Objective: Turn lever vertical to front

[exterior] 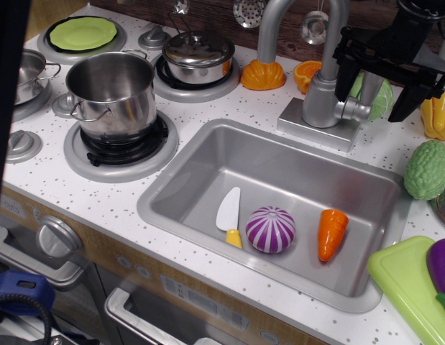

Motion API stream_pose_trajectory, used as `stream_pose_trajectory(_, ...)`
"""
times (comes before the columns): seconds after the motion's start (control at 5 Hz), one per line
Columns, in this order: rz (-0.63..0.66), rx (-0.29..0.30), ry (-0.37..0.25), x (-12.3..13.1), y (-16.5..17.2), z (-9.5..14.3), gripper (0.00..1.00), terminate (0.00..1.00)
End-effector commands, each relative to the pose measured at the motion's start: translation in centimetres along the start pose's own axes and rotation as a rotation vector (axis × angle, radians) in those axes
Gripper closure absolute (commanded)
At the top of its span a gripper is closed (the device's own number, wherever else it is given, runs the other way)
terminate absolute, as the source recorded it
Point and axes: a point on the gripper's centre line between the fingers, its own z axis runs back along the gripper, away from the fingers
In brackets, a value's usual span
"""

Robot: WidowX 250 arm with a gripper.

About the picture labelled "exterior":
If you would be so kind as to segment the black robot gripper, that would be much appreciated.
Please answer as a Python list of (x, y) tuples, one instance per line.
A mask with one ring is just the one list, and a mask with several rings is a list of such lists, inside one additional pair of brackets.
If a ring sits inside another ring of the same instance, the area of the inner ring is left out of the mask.
[(333, 57), (339, 65), (338, 101), (347, 99), (360, 70), (405, 86), (388, 117), (392, 123), (404, 121), (425, 98), (438, 98), (445, 90), (445, 60), (407, 29), (344, 27)]

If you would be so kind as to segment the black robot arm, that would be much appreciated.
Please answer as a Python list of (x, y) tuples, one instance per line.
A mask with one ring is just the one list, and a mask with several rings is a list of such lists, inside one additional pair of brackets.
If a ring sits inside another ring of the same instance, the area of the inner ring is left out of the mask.
[(339, 65), (336, 111), (344, 119), (366, 121), (385, 79), (403, 87), (390, 122), (401, 122), (430, 98), (445, 91), (445, 60), (424, 42), (445, 17), (445, 1), (399, 1), (398, 13), (384, 29), (341, 29), (334, 58)]

